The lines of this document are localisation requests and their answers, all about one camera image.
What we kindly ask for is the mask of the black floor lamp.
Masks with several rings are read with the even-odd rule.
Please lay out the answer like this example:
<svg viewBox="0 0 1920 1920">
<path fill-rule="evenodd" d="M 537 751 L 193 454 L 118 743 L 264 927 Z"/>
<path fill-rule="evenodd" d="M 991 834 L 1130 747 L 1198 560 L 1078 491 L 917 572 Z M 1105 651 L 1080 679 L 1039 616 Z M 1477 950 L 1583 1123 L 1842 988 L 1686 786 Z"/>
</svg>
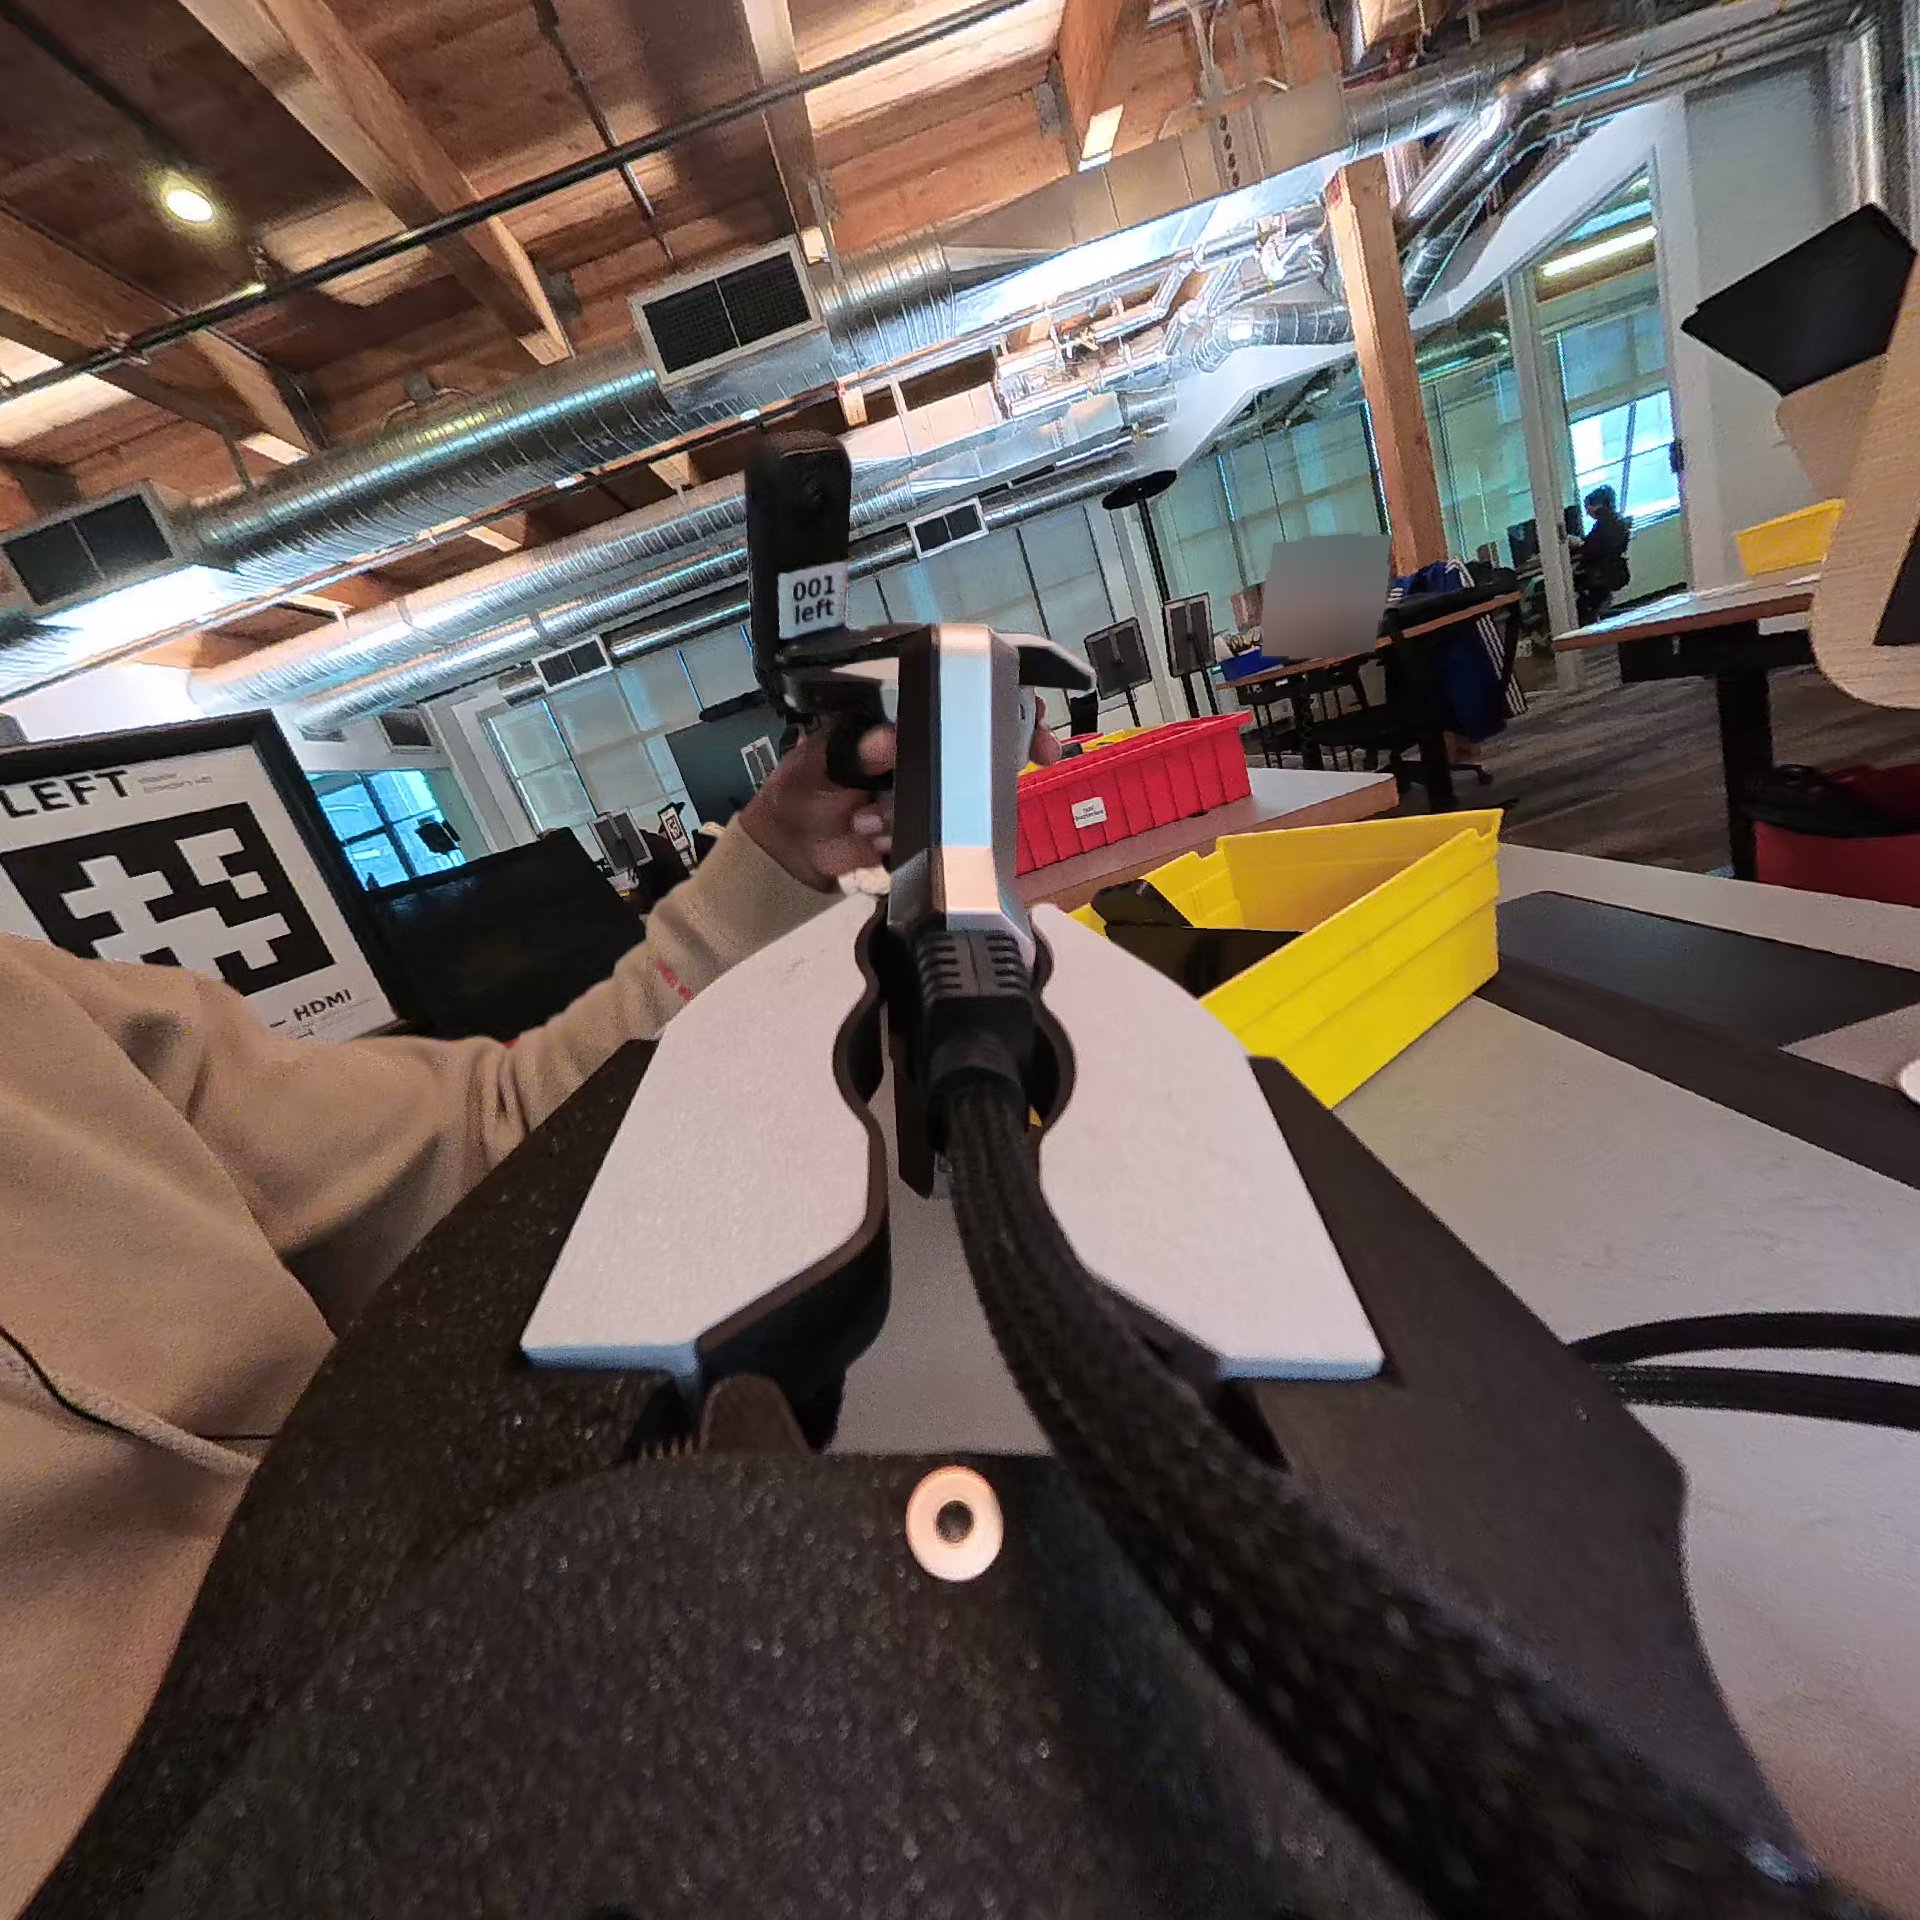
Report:
<svg viewBox="0 0 1920 1920">
<path fill-rule="evenodd" d="M 1118 482 L 1101 499 L 1119 555 L 1119 575 L 1130 598 L 1130 614 L 1142 634 L 1161 721 L 1185 718 L 1183 688 L 1168 670 L 1165 601 L 1173 599 L 1153 502 L 1169 489 L 1173 472 L 1142 472 Z"/>
</svg>

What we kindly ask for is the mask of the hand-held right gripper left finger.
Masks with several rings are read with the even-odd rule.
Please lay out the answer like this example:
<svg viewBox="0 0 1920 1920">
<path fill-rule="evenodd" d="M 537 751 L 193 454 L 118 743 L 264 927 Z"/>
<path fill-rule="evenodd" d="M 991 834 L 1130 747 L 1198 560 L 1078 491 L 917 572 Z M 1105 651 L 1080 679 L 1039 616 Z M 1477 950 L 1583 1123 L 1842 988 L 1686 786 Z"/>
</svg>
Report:
<svg viewBox="0 0 1920 1920">
<path fill-rule="evenodd" d="M 758 1377 L 833 1426 L 892 1304 L 880 922 L 845 896 L 663 1030 L 519 1336 L 527 1363 L 656 1375 L 687 1416 Z"/>
</svg>

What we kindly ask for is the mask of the person's beige hoodie torso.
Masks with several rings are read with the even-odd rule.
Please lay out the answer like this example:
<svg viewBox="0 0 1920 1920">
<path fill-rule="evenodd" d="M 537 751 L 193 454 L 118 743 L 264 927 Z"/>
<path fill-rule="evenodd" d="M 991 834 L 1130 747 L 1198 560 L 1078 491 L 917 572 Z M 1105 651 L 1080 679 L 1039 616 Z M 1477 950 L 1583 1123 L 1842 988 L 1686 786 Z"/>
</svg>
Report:
<svg viewBox="0 0 1920 1920">
<path fill-rule="evenodd" d="M 274 1179 L 319 1048 L 156 968 L 5 940 L 5 1914 L 128 1751 L 328 1336 Z"/>
</svg>

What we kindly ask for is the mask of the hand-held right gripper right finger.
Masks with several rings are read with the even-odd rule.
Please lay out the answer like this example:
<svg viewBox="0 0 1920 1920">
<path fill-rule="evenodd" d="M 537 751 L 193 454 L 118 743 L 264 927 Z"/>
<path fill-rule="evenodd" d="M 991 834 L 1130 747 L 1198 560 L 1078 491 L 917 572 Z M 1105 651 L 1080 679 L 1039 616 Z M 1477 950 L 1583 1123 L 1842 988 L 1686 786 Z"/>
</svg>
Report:
<svg viewBox="0 0 1920 1920">
<path fill-rule="evenodd" d="M 1031 924 L 1066 1055 L 1039 1187 L 1086 1272 L 1207 1382 L 1375 1378 L 1383 1345 L 1245 1048 L 1078 920 Z"/>
</svg>

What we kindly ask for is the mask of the red storage crate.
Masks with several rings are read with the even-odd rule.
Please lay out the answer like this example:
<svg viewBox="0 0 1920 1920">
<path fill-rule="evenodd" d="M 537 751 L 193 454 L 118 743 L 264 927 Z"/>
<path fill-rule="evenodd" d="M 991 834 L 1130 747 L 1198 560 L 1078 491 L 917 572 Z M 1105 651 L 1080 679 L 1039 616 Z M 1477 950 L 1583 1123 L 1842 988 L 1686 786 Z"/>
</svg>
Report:
<svg viewBox="0 0 1920 1920">
<path fill-rule="evenodd" d="M 1918 764 L 1788 764 L 1744 798 L 1754 880 L 1820 896 L 1918 908 Z"/>
</svg>

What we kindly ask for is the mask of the person's left hand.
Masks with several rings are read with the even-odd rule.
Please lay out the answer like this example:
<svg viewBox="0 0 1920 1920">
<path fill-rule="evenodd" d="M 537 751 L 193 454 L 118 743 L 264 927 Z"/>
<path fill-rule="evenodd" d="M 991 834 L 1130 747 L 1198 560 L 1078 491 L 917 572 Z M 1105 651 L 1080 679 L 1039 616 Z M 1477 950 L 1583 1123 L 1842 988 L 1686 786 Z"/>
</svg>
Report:
<svg viewBox="0 0 1920 1920">
<path fill-rule="evenodd" d="M 789 879 L 822 894 L 848 876 L 880 871 L 894 849 L 895 731 L 869 730 L 853 754 L 857 779 L 845 785 L 832 774 L 826 734 L 801 734 L 736 817 Z"/>
</svg>

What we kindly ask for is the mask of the wooden pillar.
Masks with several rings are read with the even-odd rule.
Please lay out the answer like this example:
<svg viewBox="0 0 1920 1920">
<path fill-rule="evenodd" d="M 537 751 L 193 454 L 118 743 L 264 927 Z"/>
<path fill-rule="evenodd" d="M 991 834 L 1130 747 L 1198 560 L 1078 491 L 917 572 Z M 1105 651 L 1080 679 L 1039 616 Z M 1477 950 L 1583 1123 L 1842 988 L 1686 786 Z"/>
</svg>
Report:
<svg viewBox="0 0 1920 1920">
<path fill-rule="evenodd" d="M 1327 184 L 1327 232 L 1372 426 L 1389 559 L 1409 576 L 1448 553 L 1423 409 L 1384 158 L 1345 162 Z"/>
</svg>

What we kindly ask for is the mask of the person's left forearm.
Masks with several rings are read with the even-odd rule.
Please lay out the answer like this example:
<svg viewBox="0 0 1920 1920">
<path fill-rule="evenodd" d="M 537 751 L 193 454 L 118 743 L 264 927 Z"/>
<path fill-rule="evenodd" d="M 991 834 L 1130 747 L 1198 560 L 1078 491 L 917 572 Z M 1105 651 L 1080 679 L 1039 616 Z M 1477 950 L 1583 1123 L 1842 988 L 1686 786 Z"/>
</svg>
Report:
<svg viewBox="0 0 1920 1920">
<path fill-rule="evenodd" d="M 774 852 L 738 818 L 645 935 L 568 1008 L 512 1042 L 354 1041 L 301 1048 L 292 1115 L 260 1175 L 271 1238 L 334 1336 L 473 1187 L 625 1044 L 654 1041 L 716 978 L 816 920 L 844 890 L 826 856 Z"/>
</svg>

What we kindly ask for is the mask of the yellow storage bin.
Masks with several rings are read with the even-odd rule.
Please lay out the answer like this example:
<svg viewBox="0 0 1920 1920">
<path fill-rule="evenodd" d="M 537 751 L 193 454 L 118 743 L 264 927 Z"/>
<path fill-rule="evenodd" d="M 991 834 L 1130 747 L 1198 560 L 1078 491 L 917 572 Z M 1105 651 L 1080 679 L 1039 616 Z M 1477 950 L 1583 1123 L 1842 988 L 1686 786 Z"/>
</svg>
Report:
<svg viewBox="0 0 1920 1920">
<path fill-rule="evenodd" d="M 1498 970 L 1496 808 L 1220 836 L 1144 879 L 1191 929 L 1071 916 L 1335 1107 Z"/>
</svg>

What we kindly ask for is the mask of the small yellow box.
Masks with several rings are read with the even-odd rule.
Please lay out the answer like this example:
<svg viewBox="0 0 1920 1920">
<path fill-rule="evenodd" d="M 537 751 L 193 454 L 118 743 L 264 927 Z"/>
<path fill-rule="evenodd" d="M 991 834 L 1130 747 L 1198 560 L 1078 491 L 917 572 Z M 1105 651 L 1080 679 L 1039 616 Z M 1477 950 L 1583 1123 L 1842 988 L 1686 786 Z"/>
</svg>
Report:
<svg viewBox="0 0 1920 1920">
<path fill-rule="evenodd" d="M 1758 580 L 1775 572 L 1820 569 L 1833 548 L 1839 512 L 1842 502 L 1826 499 L 1736 531 L 1741 576 Z"/>
</svg>

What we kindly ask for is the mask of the black framed marker sign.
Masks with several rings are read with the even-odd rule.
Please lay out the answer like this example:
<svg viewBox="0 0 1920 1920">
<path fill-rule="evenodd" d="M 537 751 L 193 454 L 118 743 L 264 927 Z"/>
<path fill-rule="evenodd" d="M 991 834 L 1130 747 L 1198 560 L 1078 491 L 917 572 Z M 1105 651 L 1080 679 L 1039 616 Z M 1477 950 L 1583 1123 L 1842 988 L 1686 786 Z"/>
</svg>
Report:
<svg viewBox="0 0 1920 1920">
<path fill-rule="evenodd" d="M 198 975 L 292 1041 L 404 1020 L 368 892 L 268 713 L 5 747 L 2 931 Z"/>
</svg>

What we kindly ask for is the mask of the large black panel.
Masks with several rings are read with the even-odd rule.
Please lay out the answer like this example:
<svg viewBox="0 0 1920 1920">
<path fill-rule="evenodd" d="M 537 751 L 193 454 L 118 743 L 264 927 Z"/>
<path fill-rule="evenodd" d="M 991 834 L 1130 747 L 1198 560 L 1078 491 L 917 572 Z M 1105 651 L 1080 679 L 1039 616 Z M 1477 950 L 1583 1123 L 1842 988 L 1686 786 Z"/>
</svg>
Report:
<svg viewBox="0 0 1920 1920">
<path fill-rule="evenodd" d="M 641 915 L 568 832 L 374 888 L 401 1020 L 433 1041 L 517 1041 L 610 978 Z"/>
</svg>

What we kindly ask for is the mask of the wooden top office desk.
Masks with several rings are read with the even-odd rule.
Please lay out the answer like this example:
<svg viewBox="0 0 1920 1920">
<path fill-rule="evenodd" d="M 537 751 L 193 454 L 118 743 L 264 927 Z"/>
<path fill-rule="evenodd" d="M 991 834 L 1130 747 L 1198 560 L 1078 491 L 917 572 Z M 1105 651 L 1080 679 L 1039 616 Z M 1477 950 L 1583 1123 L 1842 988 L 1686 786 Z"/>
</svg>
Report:
<svg viewBox="0 0 1920 1920">
<path fill-rule="evenodd" d="M 1268 665 L 1229 696 L 1254 718 L 1263 758 L 1289 752 L 1310 774 L 1359 762 L 1389 775 L 1399 800 L 1448 815 L 1457 779 L 1490 782 L 1455 751 L 1514 718 L 1517 657 L 1520 592 L 1421 592 L 1383 614 L 1372 649 Z"/>
<path fill-rule="evenodd" d="M 1556 657 L 1613 649 L 1622 683 L 1704 682 L 1714 688 L 1718 769 L 1733 879 L 1758 876 L 1746 800 L 1773 767 L 1773 675 L 1812 665 L 1808 619 L 1820 564 L 1706 590 L 1668 592 L 1554 638 Z"/>
</svg>

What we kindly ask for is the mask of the red ribbed bin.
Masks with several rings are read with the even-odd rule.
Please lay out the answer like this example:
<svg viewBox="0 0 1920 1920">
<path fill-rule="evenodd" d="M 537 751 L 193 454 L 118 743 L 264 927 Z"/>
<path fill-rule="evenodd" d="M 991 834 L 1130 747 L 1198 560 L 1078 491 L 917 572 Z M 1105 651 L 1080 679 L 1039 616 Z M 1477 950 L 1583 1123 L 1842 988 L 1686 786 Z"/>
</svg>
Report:
<svg viewBox="0 0 1920 1920">
<path fill-rule="evenodd" d="M 1104 736 L 1017 782 L 1014 874 L 1200 818 L 1252 794 L 1244 713 Z"/>
</svg>

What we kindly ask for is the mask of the large ceiling vent grille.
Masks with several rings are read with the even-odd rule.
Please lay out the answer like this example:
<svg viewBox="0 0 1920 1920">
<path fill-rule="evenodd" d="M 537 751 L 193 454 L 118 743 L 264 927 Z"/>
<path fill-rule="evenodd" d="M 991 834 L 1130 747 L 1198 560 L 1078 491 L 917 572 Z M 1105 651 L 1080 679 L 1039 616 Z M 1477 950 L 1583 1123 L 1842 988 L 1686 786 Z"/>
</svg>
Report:
<svg viewBox="0 0 1920 1920">
<path fill-rule="evenodd" d="M 8 604 L 37 616 L 144 583 L 186 560 L 174 503 L 146 482 L 2 536 Z"/>
<path fill-rule="evenodd" d="M 824 332 L 798 236 L 663 280 L 630 295 L 628 310 L 641 354 L 666 391 Z"/>
</svg>

